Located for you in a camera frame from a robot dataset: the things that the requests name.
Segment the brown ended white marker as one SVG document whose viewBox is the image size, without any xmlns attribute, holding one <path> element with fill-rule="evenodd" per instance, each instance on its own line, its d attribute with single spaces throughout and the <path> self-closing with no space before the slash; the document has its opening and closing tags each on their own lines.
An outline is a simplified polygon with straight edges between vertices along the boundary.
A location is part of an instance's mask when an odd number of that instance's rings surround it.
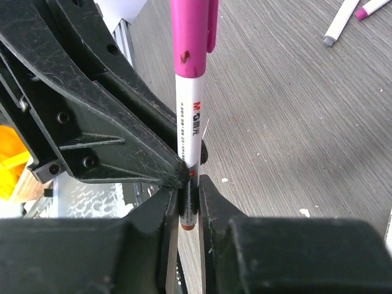
<svg viewBox="0 0 392 294">
<path fill-rule="evenodd" d="M 177 150 L 189 170 L 180 206 L 180 224 L 187 231 L 192 230 L 197 222 L 204 74 L 206 57 L 216 45 L 218 7 L 215 0 L 170 3 Z"/>
</svg>

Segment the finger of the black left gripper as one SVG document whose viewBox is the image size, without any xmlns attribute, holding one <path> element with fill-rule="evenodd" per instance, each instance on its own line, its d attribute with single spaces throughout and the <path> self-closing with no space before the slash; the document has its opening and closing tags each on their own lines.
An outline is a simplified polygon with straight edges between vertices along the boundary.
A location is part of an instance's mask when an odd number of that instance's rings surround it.
<svg viewBox="0 0 392 294">
<path fill-rule="evenodd" d="M 84 183 L 182 187 L 176 117 L 93 1 L 1 2 L 1 113 L 34 158 Z"/>
<path fill-rule="evenodd" d="M 55 154 L 67 165 L 183 165 L 175 114 L 120 52 L 92 1 L 40 1 L 51 41 L 43 80 L 56 111 Z"/>
</svg>

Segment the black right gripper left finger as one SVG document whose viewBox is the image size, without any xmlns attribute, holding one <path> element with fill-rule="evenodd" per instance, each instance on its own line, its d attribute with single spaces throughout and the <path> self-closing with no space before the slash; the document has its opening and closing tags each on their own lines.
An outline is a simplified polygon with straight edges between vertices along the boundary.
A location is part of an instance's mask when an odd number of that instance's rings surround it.
<svg viewBox="0 0 392 294">
<path fill-rule="evenodd" d="M 3 219 L 2 293 L 175 293 L 178 192 L 120 219 Z"/>
</svg>

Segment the blue ended white marker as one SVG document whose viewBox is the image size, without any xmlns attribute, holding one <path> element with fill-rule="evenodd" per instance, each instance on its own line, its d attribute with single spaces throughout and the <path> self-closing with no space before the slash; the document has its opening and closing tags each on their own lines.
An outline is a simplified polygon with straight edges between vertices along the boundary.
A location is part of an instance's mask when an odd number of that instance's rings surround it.
<svg viewBox="0 0 392 294">
<path fill-rule="evenodd" d="M 392 210 L 388 218 L 388 223 L 386 226 L 386 232 L 384 237 L 384 244 L 390 255 L 392 255 Z"/>
</svg>

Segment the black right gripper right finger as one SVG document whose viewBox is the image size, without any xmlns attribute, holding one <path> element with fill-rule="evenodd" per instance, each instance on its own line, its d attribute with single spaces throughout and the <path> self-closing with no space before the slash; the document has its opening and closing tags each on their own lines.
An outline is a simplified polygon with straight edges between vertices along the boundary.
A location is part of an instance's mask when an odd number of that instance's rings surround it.
<svg viewBox="0 0 392 294">
<path fill-rule="evenodd" d="M 249 217 L 200 178 L 204 293 L 390 293 L 391 257 L 355 219 Z"/>
</svg>

